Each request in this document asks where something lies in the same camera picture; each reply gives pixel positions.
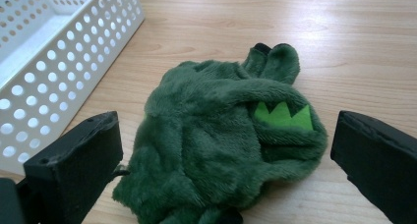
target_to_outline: stuffed animal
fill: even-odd
[[[272,181],[295,182],[320,163],[327,133],[292,84],[288,44],[257,44],[242,63],[184,62],[150,95],[113,198],[141,224],[242,223]]]

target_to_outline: light green felt teeth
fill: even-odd
[[[286,102],[280,102],[270,113],[266,104],[260,102],[255,111],[255,118],[273,127],[299,127],[313,131],[310,105],[306,105],[291,117]]]

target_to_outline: white bin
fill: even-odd
[[[144,20],[139,0],[0,0],[0,169],[60,137]]]

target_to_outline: wooden table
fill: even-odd
[[[144,104],[182,61],[243,61],[257,42],[293,45],[295,87],[313,104],[331,146],[337,114],[376,117],[417,137],[417,0],[141,0],[146,20],[74,118],[119,113],[124,163]],[[329,159],[308,179],[276,184],[245,223],[389,223]],[[21,178],[12,176],[16,181]],[[108,185],[85,223],[137,223]]]

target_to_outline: perforated basket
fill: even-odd
[[[0,0],[0,169],[56,140],[144,20],[139,0]]]

